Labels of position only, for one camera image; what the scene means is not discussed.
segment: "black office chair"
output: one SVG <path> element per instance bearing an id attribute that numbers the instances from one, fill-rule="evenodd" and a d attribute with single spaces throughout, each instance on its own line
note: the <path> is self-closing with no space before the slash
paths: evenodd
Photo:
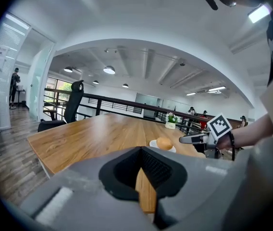
<path id="1" fill-rule="evenodd" d="M 75 114 L 79 107 L 79 104 L 83 97 L 83 80 L 76 81 L 71 85 L 72 92 L 70 94 L 67 106 L 64 112 L 65 121 L 56 120 L 56 111 L 55 110 L 44 110 L 44 113 L 50 113 L 52 121 L 42 121 L 38 126 L 38 132 L 48 130 L 50 128 L 55 128 L 66 123 L 71 123 L 75 121 Z"/>

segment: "white flower pot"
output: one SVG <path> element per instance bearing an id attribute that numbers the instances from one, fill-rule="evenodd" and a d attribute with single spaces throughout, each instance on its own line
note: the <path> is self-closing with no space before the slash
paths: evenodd
<path id="1" fill-rule="evenodd" d="M 165 125 L 164 125 L 166 128 L 168 129 L 175 129 L 176 127 L 176 123 L 172 123 L 172 122 L 166 122 Z"/>

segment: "white arch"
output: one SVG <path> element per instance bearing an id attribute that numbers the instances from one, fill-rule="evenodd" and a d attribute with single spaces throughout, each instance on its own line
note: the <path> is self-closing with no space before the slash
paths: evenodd
<path id="1" fill-rule="evenodd" d="M 120 11 L 112 9 L 103 15 L 104 21 L 87 18 L 58 46 L 56 55 L 94 47 L 104 39 L 136 39 L 169 46 L 181 52 L 181 57 L 224 76 L 242 97 L 254 107 L 254 88 L 246 69 L 235 59 L 228 47 L 213 33 L 174 12 Z"/>

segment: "wooden table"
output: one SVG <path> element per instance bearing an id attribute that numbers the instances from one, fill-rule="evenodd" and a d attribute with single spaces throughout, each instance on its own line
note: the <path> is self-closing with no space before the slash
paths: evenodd
<path id="1" fill-rule="evenodd" d="M 134 146 L 149 146 L 158 137 L 169 138 L 179 154 L 205 157 L 193 145 L 181 144 L 178 140 L 181 136 L 184 133 L 167 129 L 161 123 L 107 114 L 52 128 L 27 139 L 46 170 L 57 173 L 83 159 Z M 142 170 L 136 180 L 136 190 L 143 211 L 153 213 L 156 192 Z"/>

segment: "white plate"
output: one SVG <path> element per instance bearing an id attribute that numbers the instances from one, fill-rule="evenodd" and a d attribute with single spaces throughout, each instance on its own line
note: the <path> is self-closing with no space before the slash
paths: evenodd
<path id="1" fill-rule="evenodd" d="M 157 141 L 156 141 L 156 140 L 149 142 L 149 146 L 160 149 L 160 148 L 157 146 Z M 176 152 L 176 148 L 173 146 L 173 147 L 172 147 L 170 150 L 168 150 L 168 151 L 169 151 L 169 152 Z"/>

